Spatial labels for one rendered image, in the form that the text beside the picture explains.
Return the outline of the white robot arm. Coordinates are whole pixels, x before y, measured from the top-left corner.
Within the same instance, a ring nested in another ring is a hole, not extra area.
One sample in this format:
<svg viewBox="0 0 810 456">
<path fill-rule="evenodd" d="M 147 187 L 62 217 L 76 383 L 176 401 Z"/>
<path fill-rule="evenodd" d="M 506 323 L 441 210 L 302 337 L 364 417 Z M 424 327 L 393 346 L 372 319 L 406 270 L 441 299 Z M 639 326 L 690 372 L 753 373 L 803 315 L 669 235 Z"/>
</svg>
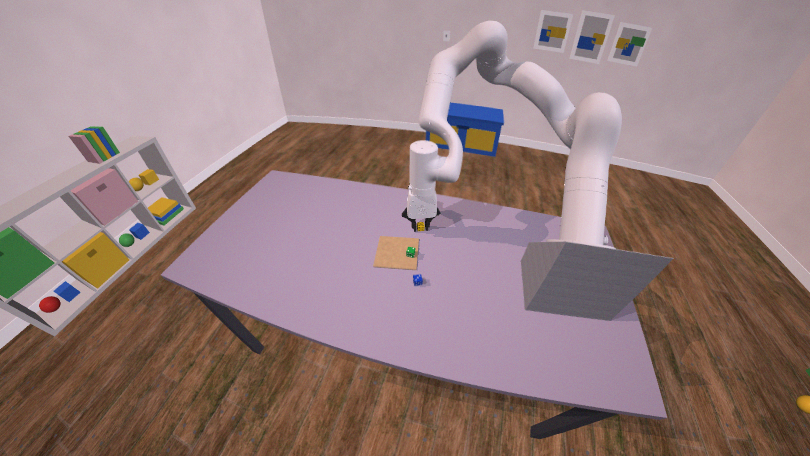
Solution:
<svg viewBox="0 0 810 456">
<path fill-rule="evenodd" d="M 510 61 L 506 56 L 507 40 L 501 23 L 485 21 L 432 59 L 419 125 L 441 137 L 449 146 L 449 154 L 439 156 L 433 142 L 413 142 L 408 189 L 415 195 L 427 196 L 435 191 L 436 181 L 458 180 L 463 147 L 447 116 L 456 76 L 476 59 L 482 78 L 511 87 L 529 99 L 571 149 L 565 170 L 559 240 L 546 242 L 607 245 L 604 227 L 608 171 L 621 131 L 620 106 L 611 95 L 598 92 L 586 96 L 575 108 L 561 84 L 546 70 L 533 62 Z"/>
</svg>

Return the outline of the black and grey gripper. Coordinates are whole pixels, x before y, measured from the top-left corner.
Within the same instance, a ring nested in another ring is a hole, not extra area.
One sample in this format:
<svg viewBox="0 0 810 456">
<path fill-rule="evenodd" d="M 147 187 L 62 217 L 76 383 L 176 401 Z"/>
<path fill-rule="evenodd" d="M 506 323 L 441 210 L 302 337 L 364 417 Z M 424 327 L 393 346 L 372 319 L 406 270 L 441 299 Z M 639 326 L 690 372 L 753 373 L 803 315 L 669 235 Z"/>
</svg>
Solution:
<svg viewBox="0 0 810 456">
<path fill-rule="evenodd" d="M 414 228 L 414 232 L 416 232 L 416 219 L 425 218 L 425 228 L 426 231 L 428 231 L 428 227 L 430 227 L 431 220 L 438 215 L 440 215 L 440 211 L 437 208 L 436 191 L 427 196 L 419 196 L 413 194 L 412 191 L 409 190 L 407 197 L 407 207 L 403 211 L 402 217 L 407 218 L 409 221 L 412 222 L 412 228 Z"/>
</svg>

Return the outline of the tan mat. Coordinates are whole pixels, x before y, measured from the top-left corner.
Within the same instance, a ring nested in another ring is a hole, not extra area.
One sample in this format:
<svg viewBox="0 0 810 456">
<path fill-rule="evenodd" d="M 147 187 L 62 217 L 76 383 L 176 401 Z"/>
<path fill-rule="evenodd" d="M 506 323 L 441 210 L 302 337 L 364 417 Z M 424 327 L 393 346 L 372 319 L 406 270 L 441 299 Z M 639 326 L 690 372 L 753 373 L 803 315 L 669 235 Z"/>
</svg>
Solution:
<svg viewBox="0 0 810 456">
<path fill-rule="evenodd" d="M 419 238 L 380 236 L 373 267 L 416 270 Z M 407 257 L 408 247 L 415 248 L 414 258 Z"/>
</svg>

